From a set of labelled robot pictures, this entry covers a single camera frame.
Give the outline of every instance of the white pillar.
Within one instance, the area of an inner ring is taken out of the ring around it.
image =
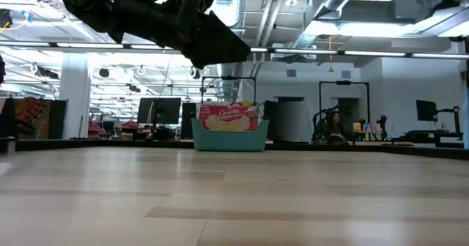
[[[66,53],[60,77],[60,100],[67,101],[62,138],[88,136],[92,66],[85,53]]]

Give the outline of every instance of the long hair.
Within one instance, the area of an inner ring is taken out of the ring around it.
[[[329,127],[329,130],[332,131],[332,129],[334,128],[334,116],[336,115],[336,113],[339,115],[339,117],[341,118],[340,121],[339,121],[339,124],[338,124],[338,127],[341,131],[341,133],[345,132],[345,129],[344,129],[344,126],[342,125],[342,117],[341,117],[341,114],[338,112],[338,111],[334,111],[332,113],[328,113],[328,115],[326,116],[326,121],[328,123],[328,127]]]

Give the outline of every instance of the black metal frame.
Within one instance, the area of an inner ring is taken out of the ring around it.
[[[201,103],[204,103],[204,81],[208,78],[221,79],[222,81],[238,81],[238,80],[252,80],[254,82],[254,102],[257,101],[257,90],[256,90],[256,78],[255,77],[232,77],[232,76],[221,76],[221,77],[202,77],[202,91],[201,91]]]
[[[323,84],[336,84],[340,86],[350,86],[352,84],[362,84],[366,86],[366,110],[368,113],[368,122],[372,122],[371,118],[371,111],[370,111],[370,104],[369,104],[369,82],[353,82],[353,81],[320,81],[320,109],[319,111],[322,110],[322,85]]]

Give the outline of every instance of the popcorn box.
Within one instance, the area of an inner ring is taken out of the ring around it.
[[[199,119],[206,130],[256,131],[259,125],[259,109],[256,106],[202,105]]]

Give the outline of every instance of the doorway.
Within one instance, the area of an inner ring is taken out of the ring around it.
[[[360,120],[360,101],[356,98],[338,98],[337,103],[347,109],[347,112],[340,111],[342,125],[351,130],[354,122]]]

